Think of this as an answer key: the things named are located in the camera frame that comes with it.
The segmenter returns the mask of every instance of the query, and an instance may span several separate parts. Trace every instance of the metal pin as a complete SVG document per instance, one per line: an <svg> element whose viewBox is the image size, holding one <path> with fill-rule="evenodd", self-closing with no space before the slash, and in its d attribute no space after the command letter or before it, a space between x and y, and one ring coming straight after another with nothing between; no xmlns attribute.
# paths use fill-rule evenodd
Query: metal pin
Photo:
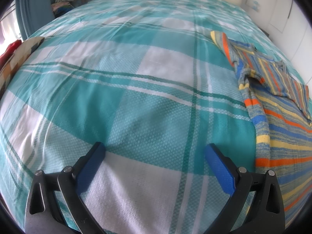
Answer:
<svg viewBox="0 0 312 234"><path fill-rule="evenodd" d="M239 168L238 168L238 171L239 171L240 173L246 173L246 172L247 172L247 169L246 169L245 167L239 167Z"/></svg>
<svg viewBox="0 0 312 234"><path fill-rule="evenodd" d="M274 172L273 170L269 170L269 171L268 171L268 174L269 174L270 176L274 176L274 175L275 175L275 172Z"/></svg>
<svg viewBox="0 0 312 234"><path fill-rule="evenodd" d="M71 166L66 166L66 167L64 168L63 172L69 173L69 172L71 172L72 169L73 169L73 168L72 168Z"/></svg>
<svg viewBox="0 0 312 234"><path fill-rule="evenodd" d="M41 174L42 174L42 170L38 170L38 171L35 172L36 176L40 176Z"/></svg>

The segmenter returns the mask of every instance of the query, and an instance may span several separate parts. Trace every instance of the red cloth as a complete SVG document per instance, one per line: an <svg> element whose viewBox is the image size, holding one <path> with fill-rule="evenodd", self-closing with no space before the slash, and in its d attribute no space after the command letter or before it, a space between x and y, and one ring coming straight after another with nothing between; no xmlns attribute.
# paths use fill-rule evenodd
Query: red cloth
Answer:
<svg viewBox="0 0 312 234"><path fill-rule="evenodd" d="M7 46L5 52L0 56L0 69L3 68L7 60L12 56L13 52L21 45L21 40L16 40Z"/></svg>

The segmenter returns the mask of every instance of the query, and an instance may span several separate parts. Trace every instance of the bedsheet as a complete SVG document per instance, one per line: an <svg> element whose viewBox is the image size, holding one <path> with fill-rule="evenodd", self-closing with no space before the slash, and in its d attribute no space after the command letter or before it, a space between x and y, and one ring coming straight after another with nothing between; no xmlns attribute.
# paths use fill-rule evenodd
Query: bedsheet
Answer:
<svg viewBox="0 0 312 234"><path fill-rule="evenodd" d="M211 30L283 59L300 80L222 0L93 0L33 34L45 40L0 102L0 192L22 228L34 172L60 171L101 141L107 155L82 198L108 233L207 229L228 195L204 146L249 171L255 162L255 128Z"/></svg>

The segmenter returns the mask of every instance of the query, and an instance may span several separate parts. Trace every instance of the blue gripper pad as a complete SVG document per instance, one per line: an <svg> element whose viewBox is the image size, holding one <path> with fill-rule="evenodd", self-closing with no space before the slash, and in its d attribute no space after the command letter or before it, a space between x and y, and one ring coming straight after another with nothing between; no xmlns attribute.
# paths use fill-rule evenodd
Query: blue gripper pad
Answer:
<svg viewBox="0 0 312 234"><path fill-rule="evenodd" d="M204 152L205 158L211 170L216 175L223 192L232 196L235 191L235 178L231 175L230 171L210 145L205 147Z"/></svg>
<svg viewBox="0 0 312 234"><path fill-rule="evenodd" d="M76 178L76 192L79 196L81 193L88 190L97 170L105 158L105 151L104 144L100 143L91 158L79 172Z"/></svg>

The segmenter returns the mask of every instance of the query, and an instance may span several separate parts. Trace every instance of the bed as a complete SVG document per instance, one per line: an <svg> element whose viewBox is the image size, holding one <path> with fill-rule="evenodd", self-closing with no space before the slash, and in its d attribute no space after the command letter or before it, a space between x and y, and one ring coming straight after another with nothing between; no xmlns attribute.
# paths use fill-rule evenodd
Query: bed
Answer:
<svg viewBox="0 0 312 234"><path fill-rule="evenodd" d="M257 157L255 125L212 30L283 60L301 81L246 12L224 0L93 0L32 35L45 40L0 102L0 192L22 228L34 172L73 165L96 141L107 154L82 199L108 233L208 228L228 195L204 147L215 143L249 171ZM284 200L295 205L286 225L311 191L311 179L295 183L287 183L298 195Z"/></svg>

